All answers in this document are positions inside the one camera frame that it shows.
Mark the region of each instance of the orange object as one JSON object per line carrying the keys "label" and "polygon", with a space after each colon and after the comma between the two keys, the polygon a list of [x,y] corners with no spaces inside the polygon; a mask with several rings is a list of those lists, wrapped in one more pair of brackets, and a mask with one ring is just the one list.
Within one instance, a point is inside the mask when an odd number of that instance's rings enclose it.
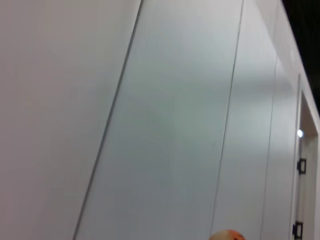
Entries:
{"label": "orange object", "polygon": [[224,230],[213,234],[209,240],[246,240],[239,232],[234,230]]}

